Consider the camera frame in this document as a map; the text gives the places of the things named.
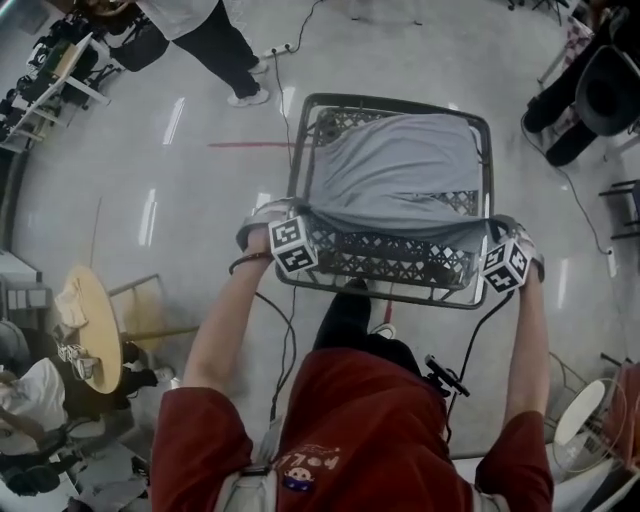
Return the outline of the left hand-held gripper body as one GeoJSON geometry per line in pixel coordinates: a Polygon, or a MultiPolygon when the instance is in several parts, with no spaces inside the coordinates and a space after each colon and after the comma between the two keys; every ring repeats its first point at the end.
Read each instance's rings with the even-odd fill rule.
{"type": "Polygon", "coordinates": [[[311,236],[310,210],[298,198],[281,198],[254,208],[236,234],[241,250],[248,247],[250,232],[258,228],[267,229],[269,253],[286,275],[318,265],[318,250],[311,236]]]}

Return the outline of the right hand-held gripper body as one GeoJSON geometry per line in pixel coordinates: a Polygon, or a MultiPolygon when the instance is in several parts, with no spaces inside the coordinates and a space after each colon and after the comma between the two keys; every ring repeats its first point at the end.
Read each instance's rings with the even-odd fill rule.
{"type": "Polygon", "coordinates": [[[544,256],[538,251],[526,229],[512,217],[496,215],[490,219],[492,239],[496,245],[484,259],[481,276],[497,293],[507,293],[524,286],[534,269],[538,280],[545,279],[544,256]]]}

